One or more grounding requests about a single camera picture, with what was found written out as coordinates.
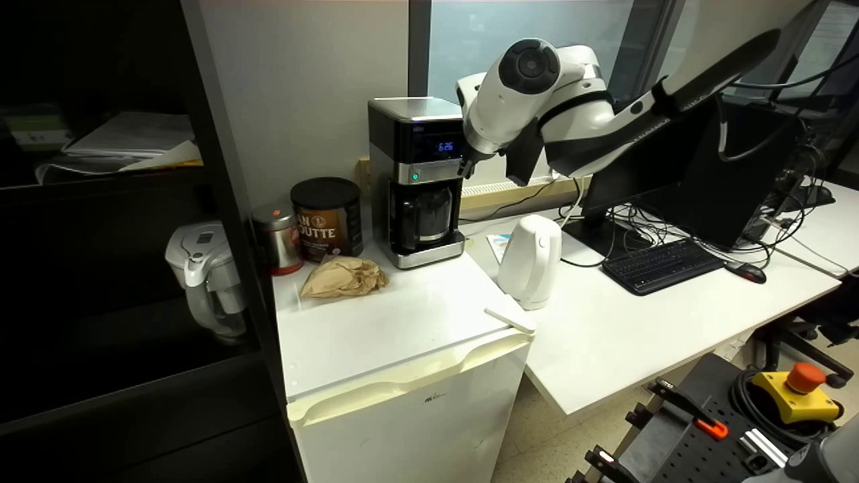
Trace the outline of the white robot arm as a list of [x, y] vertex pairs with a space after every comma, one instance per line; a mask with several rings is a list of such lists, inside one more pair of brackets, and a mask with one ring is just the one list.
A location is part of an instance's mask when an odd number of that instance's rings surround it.
[[705, 44], [702, 66], [659, 77], [617, 110], [589, 44], [515, 40], [486, 71], [459, 81], [463, 129], [459, 170], [470, 176], [493, 154], [507, 158], [507, 176], [515, 184], [529, 183], [538, 154], [561, 173], [600, 170], [737, 81], [776, 43], [777, 32], [766, 30]]

